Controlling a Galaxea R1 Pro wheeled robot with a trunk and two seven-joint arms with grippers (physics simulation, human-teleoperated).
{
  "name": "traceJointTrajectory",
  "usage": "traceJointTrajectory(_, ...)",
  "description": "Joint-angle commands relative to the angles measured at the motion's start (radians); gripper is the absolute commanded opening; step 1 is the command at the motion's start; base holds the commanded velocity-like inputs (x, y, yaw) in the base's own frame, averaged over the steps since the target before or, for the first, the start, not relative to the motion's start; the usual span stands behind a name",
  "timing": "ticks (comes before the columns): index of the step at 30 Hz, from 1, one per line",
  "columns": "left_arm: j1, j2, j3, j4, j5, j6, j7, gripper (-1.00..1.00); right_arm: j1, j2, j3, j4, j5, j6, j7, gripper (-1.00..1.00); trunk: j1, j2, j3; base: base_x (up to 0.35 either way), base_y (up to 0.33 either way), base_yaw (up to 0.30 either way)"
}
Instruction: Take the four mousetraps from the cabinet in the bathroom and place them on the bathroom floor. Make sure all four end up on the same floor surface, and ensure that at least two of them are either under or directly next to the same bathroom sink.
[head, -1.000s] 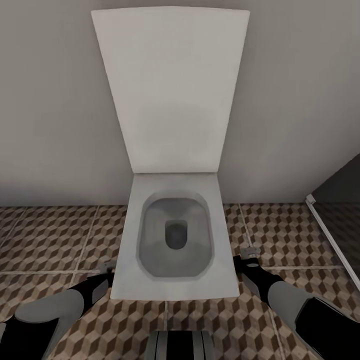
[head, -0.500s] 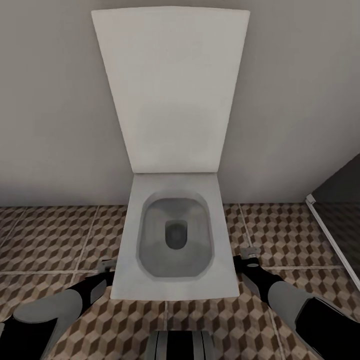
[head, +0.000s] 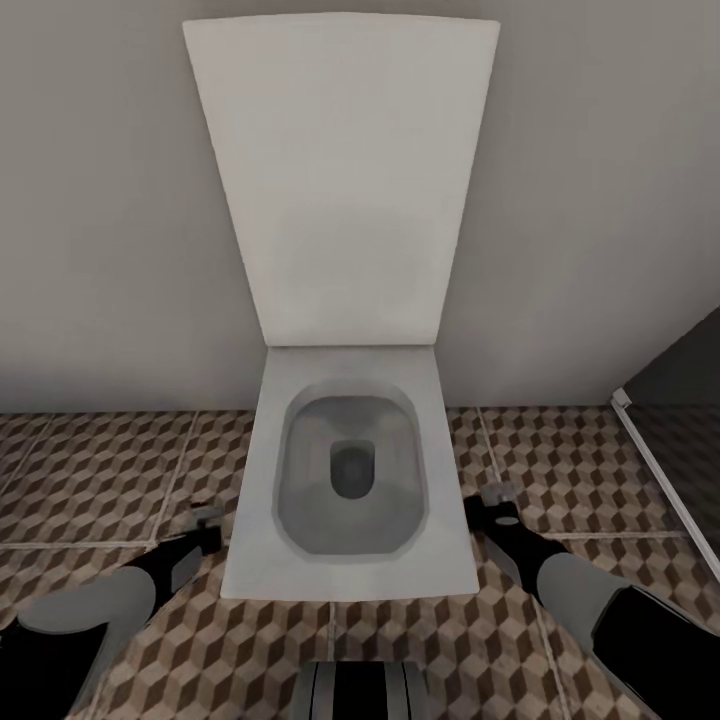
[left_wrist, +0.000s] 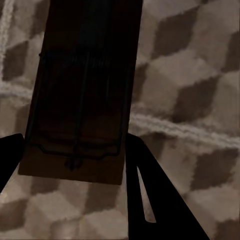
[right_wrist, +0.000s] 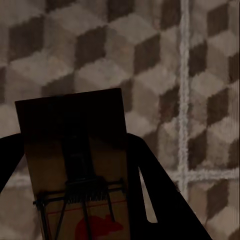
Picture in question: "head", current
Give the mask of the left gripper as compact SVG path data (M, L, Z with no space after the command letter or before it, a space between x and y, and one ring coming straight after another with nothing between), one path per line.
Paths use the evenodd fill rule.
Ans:
M218 553L222 549L220 525L209 528L203 525L200 530L189 531L189 533L199 540L203 556Z

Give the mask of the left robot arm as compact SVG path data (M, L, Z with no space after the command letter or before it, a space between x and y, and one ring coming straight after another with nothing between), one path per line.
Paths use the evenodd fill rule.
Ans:
M0 629L0 720L65 720L135 633L218 553L223 503L190 506L180 535L99 575L29 599ZM202 526L203 525L203 526Z

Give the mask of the mousetrap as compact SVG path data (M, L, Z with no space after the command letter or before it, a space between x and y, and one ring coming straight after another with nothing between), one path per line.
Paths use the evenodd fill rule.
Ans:
M476 506L476 504L483 504L483 496L482 495L475 495L475 496L468 496L467 498L462 498L464 503L464 508L468 506ZM486 529L485 529L486 531ZM474 534L474 538L476 540L476 544L478 546L485 546L484 538L487 533L484 532L476 532Z

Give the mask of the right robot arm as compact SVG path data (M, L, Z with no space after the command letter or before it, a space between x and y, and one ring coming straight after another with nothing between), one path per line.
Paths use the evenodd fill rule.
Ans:
M720 720L720 637L637 581L603 571L556 539L524 528L518 481L480 486L469 532L487 533L487 555L589 654L648 720Z

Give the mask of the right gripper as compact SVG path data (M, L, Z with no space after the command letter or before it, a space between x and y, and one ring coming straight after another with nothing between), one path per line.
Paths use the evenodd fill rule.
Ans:
M520 516L518 516L518 506L514 504L514 502L499 502L499 505L495 505L494 507L485 507L483 504L468 506L465 509L465 515L469 532L472 532L473 536L476 532L484 532L485 523L489 515L493 515L493 513L509 513L509 515L520 519ZM487 532L485 531L485 533Z

